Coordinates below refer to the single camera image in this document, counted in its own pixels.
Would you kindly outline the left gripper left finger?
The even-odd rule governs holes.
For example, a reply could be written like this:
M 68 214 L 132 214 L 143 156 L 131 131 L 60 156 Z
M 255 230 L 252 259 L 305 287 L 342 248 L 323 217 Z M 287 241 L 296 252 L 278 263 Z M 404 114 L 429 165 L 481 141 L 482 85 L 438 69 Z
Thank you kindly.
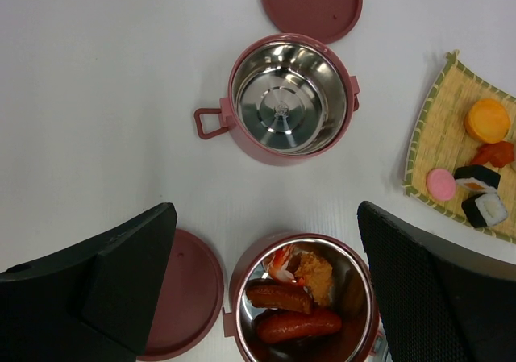
M 172 251 L 163 202 L 104 233 L 1 274 L 3 361 L 134 361 Z

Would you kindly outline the orange toy fruit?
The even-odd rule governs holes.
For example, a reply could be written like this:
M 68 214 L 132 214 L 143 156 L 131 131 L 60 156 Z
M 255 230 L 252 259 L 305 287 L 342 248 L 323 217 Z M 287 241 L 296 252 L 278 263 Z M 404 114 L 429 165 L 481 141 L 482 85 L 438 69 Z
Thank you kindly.
M 501 142 L 507 136 L 510 125 L 507 109 L 491 98 L 475 102 L 464 119 L 466 132 L 485 144 Z

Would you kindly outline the red chicken wing toy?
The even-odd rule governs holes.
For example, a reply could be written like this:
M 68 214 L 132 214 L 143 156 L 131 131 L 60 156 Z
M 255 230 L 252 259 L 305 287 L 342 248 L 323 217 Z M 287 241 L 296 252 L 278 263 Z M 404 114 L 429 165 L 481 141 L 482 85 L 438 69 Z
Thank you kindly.
M 511 142 L 500 141 L 495 144 L 481 145 L 470 164 L 491 164 L 500 169 L 513 162 L 515 162 L 514 145 Z

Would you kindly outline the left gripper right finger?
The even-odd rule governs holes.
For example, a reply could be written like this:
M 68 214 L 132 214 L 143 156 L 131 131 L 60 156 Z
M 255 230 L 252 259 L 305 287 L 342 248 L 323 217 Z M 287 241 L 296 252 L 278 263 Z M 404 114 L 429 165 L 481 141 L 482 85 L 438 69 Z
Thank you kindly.
M 357 221 L 394 361 L 513 361 L 515 266 L 363 201 Z

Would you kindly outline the sushi roll white centre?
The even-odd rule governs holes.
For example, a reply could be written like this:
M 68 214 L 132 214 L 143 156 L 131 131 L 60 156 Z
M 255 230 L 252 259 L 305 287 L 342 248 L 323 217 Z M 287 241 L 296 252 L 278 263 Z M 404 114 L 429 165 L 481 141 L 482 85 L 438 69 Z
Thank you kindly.
M 479 193 L 464 200 L 462 210 L 475 228 L 493 227 L 504 222 L 509 214 L 497 193 Z

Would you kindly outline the fried cutlet toy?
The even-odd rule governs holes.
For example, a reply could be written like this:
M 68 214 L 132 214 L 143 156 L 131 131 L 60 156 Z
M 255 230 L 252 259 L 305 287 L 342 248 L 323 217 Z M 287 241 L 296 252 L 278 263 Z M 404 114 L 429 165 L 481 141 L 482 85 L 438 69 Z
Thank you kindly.
M 333 268 L 330 263 L 313 252 L 303 252 L 294 276 L 309 290 L 314 302 L 321 307 L 331 304 Z

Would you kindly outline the pink round toy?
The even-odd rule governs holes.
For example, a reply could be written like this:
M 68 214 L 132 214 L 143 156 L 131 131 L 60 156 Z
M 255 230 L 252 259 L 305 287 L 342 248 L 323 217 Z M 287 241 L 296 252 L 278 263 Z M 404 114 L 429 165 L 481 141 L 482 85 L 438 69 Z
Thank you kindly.
M 456 181 L 446 169 L 432 169 L 427 174 L 427 189 L 430 195 L 439 201 L 449 201 L 456 194 Z

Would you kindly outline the toy shrimp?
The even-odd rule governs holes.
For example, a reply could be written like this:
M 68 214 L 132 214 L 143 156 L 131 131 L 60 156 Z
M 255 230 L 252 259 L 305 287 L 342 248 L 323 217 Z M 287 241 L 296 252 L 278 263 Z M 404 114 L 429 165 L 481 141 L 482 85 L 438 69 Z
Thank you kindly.
M 279 283 L 303 287 L 305 285 L 304 278 L 296 278 L 295 275 L 288 270 L 289 262 L 293 259 L 294 252 L 295 247 L 292 244 L 278 248 L 271 254 L 264 268 L 267 274 Z

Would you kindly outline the sushi roll orange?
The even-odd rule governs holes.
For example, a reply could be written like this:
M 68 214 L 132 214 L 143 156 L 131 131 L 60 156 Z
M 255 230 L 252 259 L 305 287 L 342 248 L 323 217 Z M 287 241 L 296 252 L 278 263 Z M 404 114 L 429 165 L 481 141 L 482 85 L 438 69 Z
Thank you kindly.
M 454 178 L 458 185 L 477 193 L 496 193 L 501 175 L 483 165 L 469 165 L 455 170 Z

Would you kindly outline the red sausage toy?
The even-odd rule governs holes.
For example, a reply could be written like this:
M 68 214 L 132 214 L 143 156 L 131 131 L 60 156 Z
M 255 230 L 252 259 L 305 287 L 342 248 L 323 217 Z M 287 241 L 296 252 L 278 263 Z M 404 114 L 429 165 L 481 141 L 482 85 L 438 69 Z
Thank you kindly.
M 311 314 L 281 311 L 261 319 L 256 325 L 258 338 L 267 344 L 276 344 L 308 336 L 332 335 L 342 328 L 340 316 L 326 309 Z

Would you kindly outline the brown sausage toy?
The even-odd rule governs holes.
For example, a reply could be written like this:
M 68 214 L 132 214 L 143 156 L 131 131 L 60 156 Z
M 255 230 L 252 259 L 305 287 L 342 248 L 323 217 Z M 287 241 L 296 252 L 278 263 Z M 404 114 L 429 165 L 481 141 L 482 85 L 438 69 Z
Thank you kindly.
M 248 287 L 246 296 L 256 308 L 287 310 L 311 314 L 313 300 L 301 287 L 292 285 L 255 284 Z

